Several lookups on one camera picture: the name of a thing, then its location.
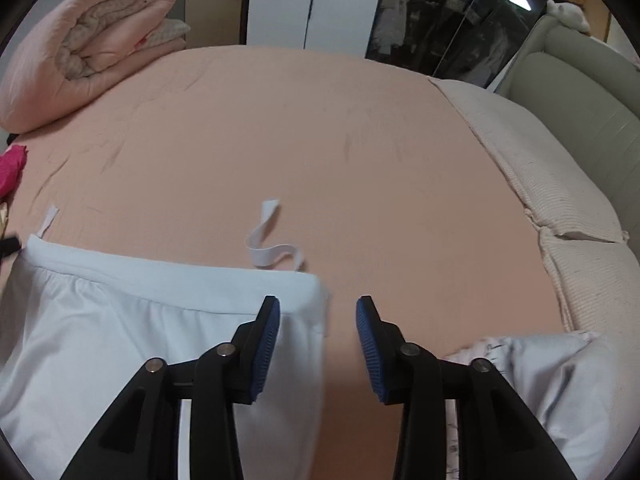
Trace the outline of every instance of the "headboard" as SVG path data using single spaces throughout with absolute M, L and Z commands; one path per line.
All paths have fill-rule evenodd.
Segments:
M 536 115 L 608 197 L 640 259 L 640 71 L 544 16 L 497 93 Z

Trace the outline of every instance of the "white plush toy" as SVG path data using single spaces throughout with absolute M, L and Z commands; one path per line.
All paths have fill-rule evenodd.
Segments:
M 582 9 L 575 4 L 556 4 L 553 0 L 546 2 L 546 13 L 554 16 L 565 27 L 574 28 L 578 32 L 587 34 L 591 31 L 589 22 L 584 17 Z

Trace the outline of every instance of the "white wardrobe door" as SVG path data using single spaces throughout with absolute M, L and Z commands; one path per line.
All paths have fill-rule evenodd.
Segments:
M 311 0 L 249 0 L 246 42 L 304 48 Z
M 378 0 L 313 0 L 305 48 L 364 57 Z

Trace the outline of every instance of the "silver bolt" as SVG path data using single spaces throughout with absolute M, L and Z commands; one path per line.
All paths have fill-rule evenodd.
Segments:
M 474 362 L 472 365 L 476 370 L 478 370 L 481 373 L 488 372 L 492 368 L 491 361 L 488 361 L 487 359 L 482 359 L 482 358 L 474 359 Z
M 149 359 L 149 361 L 145 363 L 146 371 L 151 372 L 152 374 L 157 372 L 160 368 L 162 368 L 162 366 L 164 366 L 164 363 L 162 362 L 162 359 L 158 357 Z
M 216 348 L 216 352 L 221 357 L 226 357 L 228 355 L 231 355 L 235 351 L 236 351 L 236 347 L 233 346 L 231 343 L 222 343 L 222 344 L 219 344 L 218 347 Z
M 414 356 L 414 355 L 418 355 L 420 353 L 420 347 L 415 343 L 404 343 L 400 347 L 400 351 L 404 355 Z

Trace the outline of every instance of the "mattress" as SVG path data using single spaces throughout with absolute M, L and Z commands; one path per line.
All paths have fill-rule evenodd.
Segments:
M 314 479 L 392 475 L 401 408 L 370 390 L 361 295 L 439 356 L 562 331 L 522 204 L 417 73 L 310 51 L 188 50 L 18 141 L 29 155 L 8 232 L 23 239 L 56 205 L 50 242 L 250 267 L 244 238 L 262 201 L 280 199 L 266 243 L 302 248 L 332 293 Z

